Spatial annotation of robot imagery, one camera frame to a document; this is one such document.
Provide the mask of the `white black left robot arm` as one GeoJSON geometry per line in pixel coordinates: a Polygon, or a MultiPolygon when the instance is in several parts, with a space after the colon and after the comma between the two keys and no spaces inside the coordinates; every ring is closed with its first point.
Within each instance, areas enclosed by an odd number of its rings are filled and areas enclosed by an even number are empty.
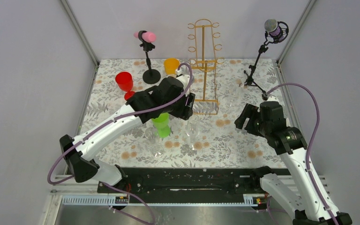
{"type": "Polygon", "coordinates": [[[63,158],[77,183],[88,180],[105,182],[116,193],[125,190],[127,181],[119,167],[97,160],[96,155],[129,130],[156,119],[162,113],[188,120],[193,114],[195,94],[190,92],[191,75],[164,78],[159,85],[138,91],[112,116],[92,130],[59,143],[63,158]]]}

